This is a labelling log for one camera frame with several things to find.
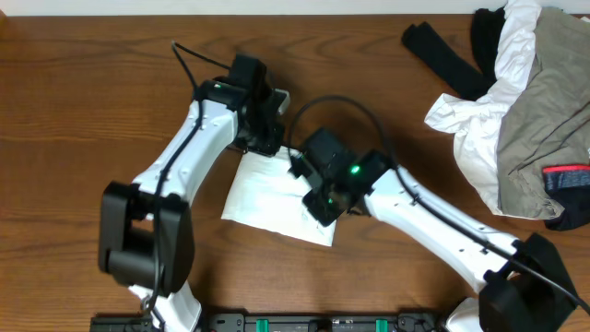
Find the white t-shirt with black logo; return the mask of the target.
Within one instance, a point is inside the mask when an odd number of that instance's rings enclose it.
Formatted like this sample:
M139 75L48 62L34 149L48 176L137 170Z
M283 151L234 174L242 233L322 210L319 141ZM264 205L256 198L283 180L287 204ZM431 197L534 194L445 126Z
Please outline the white t-shirt with black logo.
M321 225L303 205L311 187L289 173L288 149L273 157L246 153L239 164L221 217L243 225L331 246L336 225Z

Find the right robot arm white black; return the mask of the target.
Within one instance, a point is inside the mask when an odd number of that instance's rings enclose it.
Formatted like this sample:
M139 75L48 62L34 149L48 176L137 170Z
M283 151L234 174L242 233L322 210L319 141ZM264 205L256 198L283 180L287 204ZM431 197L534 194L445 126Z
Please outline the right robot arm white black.
M586 309L556 246L526 240L469 217L418 183L393 151L358 156L329 131L289 151L290 171L310 191L303 205L322 225L356 208L437 255L473 289L445 319L446 331L557 331Z

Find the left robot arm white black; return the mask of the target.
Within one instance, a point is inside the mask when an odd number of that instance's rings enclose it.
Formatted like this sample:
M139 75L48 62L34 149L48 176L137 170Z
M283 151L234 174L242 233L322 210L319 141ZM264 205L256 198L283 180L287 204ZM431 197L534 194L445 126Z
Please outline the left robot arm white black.
M229 146L273 157L289 93L266 81L266 65L237 54L224 77L194 86L181 128L130 184L111 182L100 205L98 264L140 300L138 314L98 314L93 331L196 331L202 305L188 283L195 255L191 205Z

